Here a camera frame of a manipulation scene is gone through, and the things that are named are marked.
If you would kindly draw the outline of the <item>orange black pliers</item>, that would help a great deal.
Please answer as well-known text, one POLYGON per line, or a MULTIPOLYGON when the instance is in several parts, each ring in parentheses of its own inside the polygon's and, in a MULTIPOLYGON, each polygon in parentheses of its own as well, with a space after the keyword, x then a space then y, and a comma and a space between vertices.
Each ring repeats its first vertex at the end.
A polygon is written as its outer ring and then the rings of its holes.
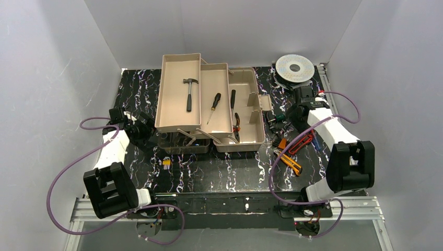
POLYGON ((236 142, 240 143, 240 135, 239 135, 239 131, 240 131, 240 117, 239 117, 237 112, 235 112, 234 115, 235 115, 235 119, 236 119, 236 124, 233 126, 233 133, 234 133, 236 142))

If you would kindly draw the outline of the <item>yellow black screwdriver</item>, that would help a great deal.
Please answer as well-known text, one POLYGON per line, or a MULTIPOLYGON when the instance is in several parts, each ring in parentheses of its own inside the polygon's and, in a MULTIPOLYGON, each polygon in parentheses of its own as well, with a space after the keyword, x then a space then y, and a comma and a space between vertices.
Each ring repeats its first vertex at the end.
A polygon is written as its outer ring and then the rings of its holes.
POLYGON ((212 106, 211 106, 211 112, 210 112, 210 114, 209 114, 209 117, 208 117, 208 120, 207 120, 207 123, 206 123, 206 124, 209 124, 209 122, 210 122, 210 120, 211 120, 211 117, 212 117, 212 115, 213 115, 213 112, 216 110, 216 107, 217 107, 217 105, 218 105, 219 102, 220 102, 220 99, 221 99, 221 93, 217 93, 217 94, 215 95, 215 97, 214 97, 214 100, 213 100, 213 103, 212 103, 212 106))

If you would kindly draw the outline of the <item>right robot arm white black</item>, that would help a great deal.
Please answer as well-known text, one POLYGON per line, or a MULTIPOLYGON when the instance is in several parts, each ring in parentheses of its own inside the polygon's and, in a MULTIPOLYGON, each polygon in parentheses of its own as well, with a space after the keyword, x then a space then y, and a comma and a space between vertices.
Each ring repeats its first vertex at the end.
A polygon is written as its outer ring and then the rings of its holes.
POLYGON ((371 188, 375 183, 375 146, 351 134, 333 114, 324 92, 310 86, 295 89, 295 104, 286 112, 289 122, 304 136, 311 131, 330 150, 325 176, 302 188, 300 202, 326 201, 351 191, 371 188))

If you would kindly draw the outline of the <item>beige plastic tool box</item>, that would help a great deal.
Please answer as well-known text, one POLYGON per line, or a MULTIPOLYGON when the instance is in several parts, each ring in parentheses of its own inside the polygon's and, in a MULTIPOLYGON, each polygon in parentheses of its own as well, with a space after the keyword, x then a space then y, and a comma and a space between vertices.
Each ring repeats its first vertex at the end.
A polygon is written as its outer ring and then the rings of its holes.
POLYGON ((158 146, 169 154, 206 153, 211 144, 221 153, 257 151, 265 143, 264 113, 272 109, 269 95, 259 92, 251 67, 230 68, 227 63, 207 63, 200 53, 162 57, 155 127, 158 146), (186 111, 188 84, 194 78, 192 111, 186 111), (234 113, 240 117, 240 143, 236 142, 231 90, 236 90, 234 113), (214 97, 221 99, 207 123, 214 97))

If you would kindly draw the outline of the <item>black handled claw hammer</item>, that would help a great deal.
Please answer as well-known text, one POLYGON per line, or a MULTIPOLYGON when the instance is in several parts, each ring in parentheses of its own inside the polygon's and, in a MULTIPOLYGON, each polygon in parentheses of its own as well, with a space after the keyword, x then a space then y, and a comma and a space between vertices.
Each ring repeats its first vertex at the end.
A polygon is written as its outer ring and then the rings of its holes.
POLYGON ((192 84, 196 83, 198 84, 199 81, 194 78, 186 78, 183 79, 184 84, 188 84, 188 96, 187 96, 187 104, 186 104, 186 111, 191 112, 192 111, 192 84))

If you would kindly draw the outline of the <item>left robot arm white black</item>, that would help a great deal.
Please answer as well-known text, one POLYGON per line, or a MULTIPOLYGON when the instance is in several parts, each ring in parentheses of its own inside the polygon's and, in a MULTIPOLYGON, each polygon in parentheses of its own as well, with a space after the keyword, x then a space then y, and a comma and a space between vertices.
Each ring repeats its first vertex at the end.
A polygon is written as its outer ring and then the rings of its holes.
POLYGON ((127 147, 132 144, 141 151, 153 147, 155 122, 145 112, 138 119, 124 108, 109 110, 110 120, 102 129, 106 146, 83 181, 96 216, 100 219, 150 205, 154 199, 151 189, 137 189, 124 167, 127 147))

